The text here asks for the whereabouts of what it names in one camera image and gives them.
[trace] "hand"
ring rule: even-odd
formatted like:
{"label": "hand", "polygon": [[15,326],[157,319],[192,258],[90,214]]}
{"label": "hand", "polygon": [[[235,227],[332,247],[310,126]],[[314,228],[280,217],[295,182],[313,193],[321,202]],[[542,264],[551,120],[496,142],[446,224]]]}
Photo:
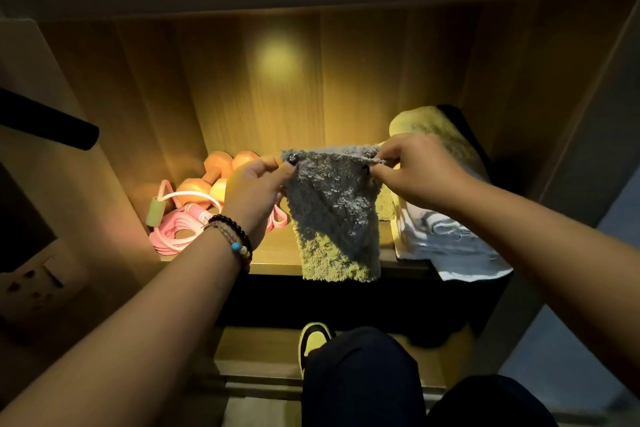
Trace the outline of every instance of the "hand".
{"label": "hand", "polygon": [[222,214],[240,225],[253,249],[260,245],[269,214],[282,199],[280,186],[296,169],[297,165],[280,164],[279,158],[268,156],[242,165],[229,177]]}
{"label": "hand", "polygon": [[400,160],[400,168],[384,164],[371,174],[405,201],[438,212],[455,209],[456,197],[474,180],[433,134],[399,133],[383,144],[376,158]]}

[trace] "bracelet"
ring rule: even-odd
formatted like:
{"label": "bracelet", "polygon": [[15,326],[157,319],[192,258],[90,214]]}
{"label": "bracelet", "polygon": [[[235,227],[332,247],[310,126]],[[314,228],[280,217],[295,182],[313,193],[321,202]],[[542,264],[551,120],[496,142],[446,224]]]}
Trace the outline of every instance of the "bracelet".
{"label": "bracelet", "polygon": [[240,255],[244,266],[251,263],[253,247],[249,241],[249,237],[234,220],[223,214],[215,214],[209,220],[207,227],[214,227],[220,230],[222,236],[225,237],[231,245],[231,250]]}

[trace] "pants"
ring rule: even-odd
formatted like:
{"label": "pants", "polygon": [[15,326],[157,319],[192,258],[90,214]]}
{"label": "pants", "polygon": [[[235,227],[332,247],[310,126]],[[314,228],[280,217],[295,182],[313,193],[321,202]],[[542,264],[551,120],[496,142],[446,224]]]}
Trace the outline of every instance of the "pants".
{"label": "pants", "polygon": [[391,336],[357,328],[312,351],[302,389],[302,425],[556,426],[518,382],[500,375],[462,380],[428,415],[414,359]]}

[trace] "sneaker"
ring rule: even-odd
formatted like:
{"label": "sneaker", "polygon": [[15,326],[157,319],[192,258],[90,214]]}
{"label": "sneaker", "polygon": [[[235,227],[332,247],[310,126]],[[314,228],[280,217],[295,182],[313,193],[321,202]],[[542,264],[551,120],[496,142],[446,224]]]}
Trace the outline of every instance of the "sneaker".
{"label": "sneaker", "polygon": [[317,350],[332,338],[329,328],[323,323],[308,323],[300,333],[298,343],[298,365],[300,375],[305,377],[305,368],[311,351]]}

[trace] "electrical outlet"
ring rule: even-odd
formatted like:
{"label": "electrical outlet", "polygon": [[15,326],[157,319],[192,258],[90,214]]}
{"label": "electrical outlet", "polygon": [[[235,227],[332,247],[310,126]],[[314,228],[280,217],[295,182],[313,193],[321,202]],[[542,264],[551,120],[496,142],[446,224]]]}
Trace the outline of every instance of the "electrical outlet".
{"label": "electrical outlet", "polygon": [[62,240],[36,253],[11,273],[0,273],[0,316],[16,323],[69,302],[87,282]]}

